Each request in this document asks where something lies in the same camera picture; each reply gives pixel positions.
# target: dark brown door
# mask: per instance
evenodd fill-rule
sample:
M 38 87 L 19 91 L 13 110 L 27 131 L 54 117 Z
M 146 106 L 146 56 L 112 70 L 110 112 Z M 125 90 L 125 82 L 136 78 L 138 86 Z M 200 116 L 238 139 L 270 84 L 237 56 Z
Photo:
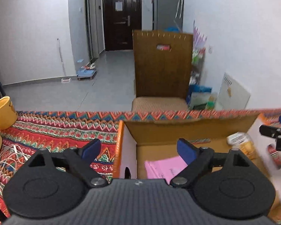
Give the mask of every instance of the dark brown door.
M 141 0 L 103 0 L 106 51 L 133 49 L 132 30 L 141 30 Z

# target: chair seat cushion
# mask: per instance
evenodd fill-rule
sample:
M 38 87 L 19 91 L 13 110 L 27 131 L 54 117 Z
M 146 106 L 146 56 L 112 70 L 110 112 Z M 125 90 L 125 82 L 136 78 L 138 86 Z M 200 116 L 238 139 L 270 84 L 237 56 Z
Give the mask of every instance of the chair seat cushion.
M 132 102 L 133 112 L 186 111 L 184 99 L 176 97 L 137 97 Z

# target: gray tiled floor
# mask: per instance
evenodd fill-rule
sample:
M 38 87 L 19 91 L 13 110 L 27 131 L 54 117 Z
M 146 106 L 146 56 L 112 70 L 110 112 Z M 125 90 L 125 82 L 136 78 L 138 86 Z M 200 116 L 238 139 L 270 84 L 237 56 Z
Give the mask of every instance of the gray tiled floor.
M 130 111 L 134 99 L 133 52 L 104 53 L 93 80 L 7 86 L 16 110 Z

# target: patterned tablecloth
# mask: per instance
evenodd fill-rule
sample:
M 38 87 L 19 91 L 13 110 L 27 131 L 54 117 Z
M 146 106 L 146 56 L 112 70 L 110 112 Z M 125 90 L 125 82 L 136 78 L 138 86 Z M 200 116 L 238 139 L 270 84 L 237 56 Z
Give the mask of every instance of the patterned tablecloth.
M 149 121 L 166 119 L 197 118 L 230 118 L 256 113 L 264 113 L 275 119 L 281 114 L 278 110 L 242 110 L 242 111 L 179 111 L 179 112 L 18 112 L 15 124 L 7 130 L 0 131 L 3 138 L 1 152 L 5 156 L 12 154 L 10 145 L 20 146 L 23 153 L 32 155 L 37 149 L 45 147 L 51 152 L 82 147 L 90 140 L 98 138 L 102 142 L 101 154 L 91 167 L 107 180 L 112 179 L 115 144 L 119 120 Z M 25 162 L 21 157 L 17 160 L 16 169 Z M 13 176 L 13 169 L 0 166 L 0 209 L 7 215 L 8 211 L 2 200 L 1 189 Z M 281 224 L 281 214 L 276 222 Z

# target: refrigerator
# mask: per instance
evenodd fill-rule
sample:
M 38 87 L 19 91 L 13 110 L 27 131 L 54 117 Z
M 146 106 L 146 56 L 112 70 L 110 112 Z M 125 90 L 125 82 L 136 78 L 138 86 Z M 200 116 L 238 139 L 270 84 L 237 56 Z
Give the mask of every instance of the refrigerator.
M 171 30 L 171 28 L 178 27 L 179 30 L 182 31 L 183 7 L 180 18 L 180 1 L 176 18 L 177 4 L 178 0 L 152 0 L 153 30 Z

